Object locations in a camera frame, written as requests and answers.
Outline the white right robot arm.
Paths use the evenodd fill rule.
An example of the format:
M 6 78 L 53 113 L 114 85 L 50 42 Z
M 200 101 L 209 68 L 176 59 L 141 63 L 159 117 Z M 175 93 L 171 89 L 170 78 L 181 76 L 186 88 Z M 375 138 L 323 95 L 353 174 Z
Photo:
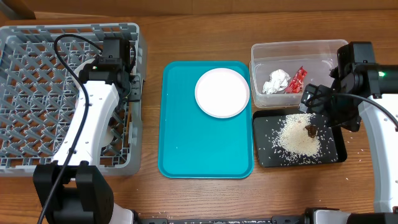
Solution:
M 337 51 L 331 86 L 308 84 L 299 109 L 326 117 L 327 126 L 358 131 L 364 124 L 374 171 L 374 212 L 308 208 L 301 223 L 397 223 L 397 65 L 376 63 L 370 42 Z

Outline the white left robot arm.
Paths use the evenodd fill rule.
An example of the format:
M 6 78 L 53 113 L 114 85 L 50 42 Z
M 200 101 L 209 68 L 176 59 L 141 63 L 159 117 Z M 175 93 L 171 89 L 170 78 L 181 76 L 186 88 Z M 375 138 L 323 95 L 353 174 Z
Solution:
M 141 222 L 136 211 L 114 202 L 98 169 L 102 148 L 113 140 L 109 120 L 132 90 L 132 50 L 128 40 L 107 37 L 99 56 L 70 71 L 79 94 L 67 135 L 51 163 L 37 165 L 33 174 L 42 206 L 39 223 Z

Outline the large white plate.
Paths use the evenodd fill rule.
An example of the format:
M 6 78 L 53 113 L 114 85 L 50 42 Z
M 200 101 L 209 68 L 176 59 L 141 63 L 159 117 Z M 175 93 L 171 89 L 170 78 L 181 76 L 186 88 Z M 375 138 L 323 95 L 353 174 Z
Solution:
M 249 103 L 249 85 L 244 77 L 229 68 L 205 72 L 195 86 L 200 109 L 214 118 L 232 118 Z

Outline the grey-white bowl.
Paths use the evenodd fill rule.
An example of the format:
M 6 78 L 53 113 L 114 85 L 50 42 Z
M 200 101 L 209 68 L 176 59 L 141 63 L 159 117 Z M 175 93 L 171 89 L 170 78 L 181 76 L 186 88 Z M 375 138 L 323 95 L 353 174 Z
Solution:
M 76 78 L 72 78 L 74 84 L 76 86 L 78 86 L 78 77 L 79 77 L 79 72 L 84 68 L 85 65 L 87 64 L 91 64 L 95 59 L 91 58 L 85 62 L 83 62 L 81 65 L 79 65 L 75 70 L 74 70 L 74 74 L 76 75 Z

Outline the red snack wrapper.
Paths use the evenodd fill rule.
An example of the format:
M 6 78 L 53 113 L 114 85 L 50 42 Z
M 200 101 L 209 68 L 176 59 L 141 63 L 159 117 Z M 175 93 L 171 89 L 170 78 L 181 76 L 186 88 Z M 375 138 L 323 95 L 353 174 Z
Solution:
M 304 79 L 307 76 L 307 71 L 300 67 L 293 77 L 292 81 L 289 83 L 285 89 L 286 93 L 301 93 L 304 86 Z

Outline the small pink-white bowl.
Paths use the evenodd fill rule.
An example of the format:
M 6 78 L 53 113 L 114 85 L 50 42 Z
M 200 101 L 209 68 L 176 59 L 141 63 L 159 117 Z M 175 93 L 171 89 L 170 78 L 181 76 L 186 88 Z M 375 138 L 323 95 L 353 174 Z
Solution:
M 103 132 L 101 134 L 101 139 L 99 142 L 100 147 L 106 147 L 113 141 L 114 136 L 111 130 L 112 128 L 110 126 L 107 126 L 106 128 L 103 129 Z

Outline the white tissue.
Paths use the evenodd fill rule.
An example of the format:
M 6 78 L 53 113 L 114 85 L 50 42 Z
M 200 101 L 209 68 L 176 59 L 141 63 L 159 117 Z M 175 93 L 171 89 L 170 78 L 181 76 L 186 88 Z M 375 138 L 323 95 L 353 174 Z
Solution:
M 282 69 L 273 71 L 269 75 L 269 81 L 265 82 L 262 87 L 264 94 L 274 94 L 287 88 L 290 75 Z

